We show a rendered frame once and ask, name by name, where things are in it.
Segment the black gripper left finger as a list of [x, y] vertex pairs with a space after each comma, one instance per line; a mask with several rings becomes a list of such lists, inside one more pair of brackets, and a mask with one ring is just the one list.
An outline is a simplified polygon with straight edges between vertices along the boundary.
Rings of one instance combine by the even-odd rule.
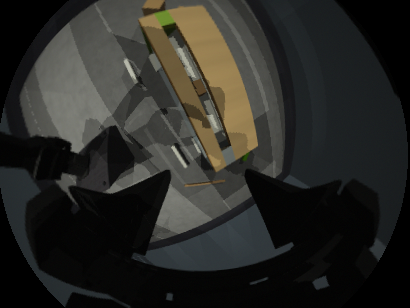
[[170, 170], [160, 171], [145, 181], [112, 194], [75, 185], [68, 187], [80, 209], [88, 210], [89, 214], [105, 221], [114, 234], [132, 247], [134, 254], [145, 255], [170, 179]]

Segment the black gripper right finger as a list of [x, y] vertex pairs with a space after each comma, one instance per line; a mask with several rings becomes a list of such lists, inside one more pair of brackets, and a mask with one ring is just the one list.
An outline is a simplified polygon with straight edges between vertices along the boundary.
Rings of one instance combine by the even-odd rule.
[[245, 179], [276, 249], [289, 245], [296, 231], [309, 221], [322, 201], [338, 193], [342, 183], [338, 179], [305, 190], [253, 169], [245, 170]]

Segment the small green block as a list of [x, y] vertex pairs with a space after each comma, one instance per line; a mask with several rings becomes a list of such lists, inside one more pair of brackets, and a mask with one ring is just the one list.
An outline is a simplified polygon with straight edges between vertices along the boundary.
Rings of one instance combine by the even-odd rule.
[[248, 153], [242, 155], [242, 161], [246, 161], [246, 158], [248, 158], [250, 151], [248, 151]]

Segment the small brown block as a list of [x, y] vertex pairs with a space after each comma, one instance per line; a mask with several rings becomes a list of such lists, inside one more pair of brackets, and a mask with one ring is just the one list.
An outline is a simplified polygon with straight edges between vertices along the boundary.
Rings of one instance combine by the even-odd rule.
[[196, 94], [198, 97], [202, 97], [202, 94], [206, 93], [204, 85], [202, 85], [201, 79], [197, 79], [197, 81], [192, 82], [194, 86], [194, 91], [196, 91]]

